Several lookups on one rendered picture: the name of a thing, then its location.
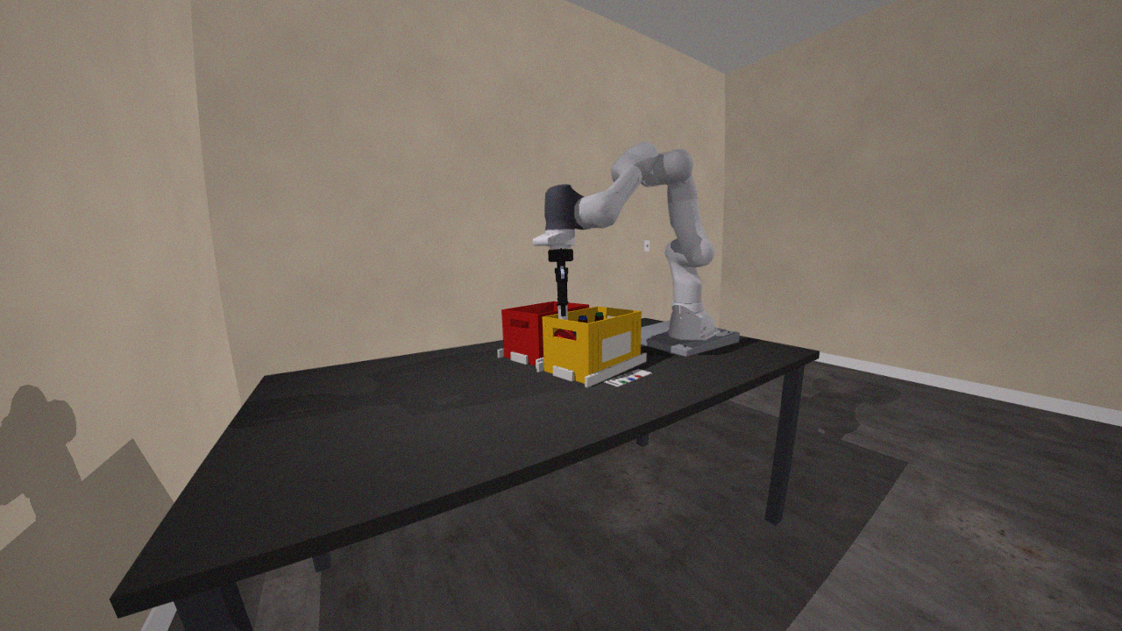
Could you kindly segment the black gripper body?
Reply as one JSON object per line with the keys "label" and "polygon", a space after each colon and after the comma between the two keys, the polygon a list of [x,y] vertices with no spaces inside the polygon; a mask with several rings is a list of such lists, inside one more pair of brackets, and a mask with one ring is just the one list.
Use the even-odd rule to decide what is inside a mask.
{"label": "black gripper body", "polygon": [[558,276],[558,272],[561,272],[560,266],[563,266],[565,271],[565,262],[573,260],[573,249],[562,249],[562,248],[549,249],[548,257],[549,262],[557,262],[557,276]]}

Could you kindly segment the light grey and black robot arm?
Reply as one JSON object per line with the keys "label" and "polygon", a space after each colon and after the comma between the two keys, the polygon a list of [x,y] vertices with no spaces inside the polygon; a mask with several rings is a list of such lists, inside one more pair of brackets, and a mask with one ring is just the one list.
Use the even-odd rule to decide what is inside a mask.
{"label": "light grey and black robot arm", "polygon": [[614,162],[613,184],[606,191],[583,196],[572,190],[572,185],[549,188],[545,193],[545,234],[533,238],[533,245],[549,246],[550,249],[572,248],[576,246],[576,229],[613,226],[620,216],[622,205],[628,202],[640,183],[645,188],[668,185],[668,209],[677,236],[665,248],[673,280],[668,335],[681,340],[712,338],[721,331],[714,327],[712,316],[703,309],[702,280],[696,267],[712,262],[714,247],[700,221],[692,168],[693,161],[688,150],[672,149],[657,154],[654,145],[640,141]]}

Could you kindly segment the red crate with dividers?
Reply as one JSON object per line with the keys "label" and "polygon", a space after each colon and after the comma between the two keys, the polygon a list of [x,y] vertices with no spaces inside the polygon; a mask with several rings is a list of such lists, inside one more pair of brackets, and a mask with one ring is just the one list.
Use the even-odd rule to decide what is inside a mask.
{"label": "red crate with dividers", "polygon": [[[543,317],[558,313],[558,302],[506,308],[502,310],[502,347],[504,357],[511,353],[528,355],[528,364],[535,365],[543,357]],[[568,312],[583,310],[589,304],[565,303]]]}

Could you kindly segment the white paper strip with colored marks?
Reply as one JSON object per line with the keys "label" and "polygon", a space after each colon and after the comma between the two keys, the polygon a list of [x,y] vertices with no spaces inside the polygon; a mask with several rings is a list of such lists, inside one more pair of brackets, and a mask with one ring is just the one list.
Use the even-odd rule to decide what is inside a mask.
{"label": "white paper strip with colored marks", "polygon": [[614,377],[613,379],[606,379],[605,383],[614,386],[620,386],[624,384],[628,384],[629,382],[633,382],[633,379],[640,379],[640,377],[649,376],[649,374],[652,374],[652,372],[635,369],[633,372],[628,372],[628,374],[622,374],[618,377]]}

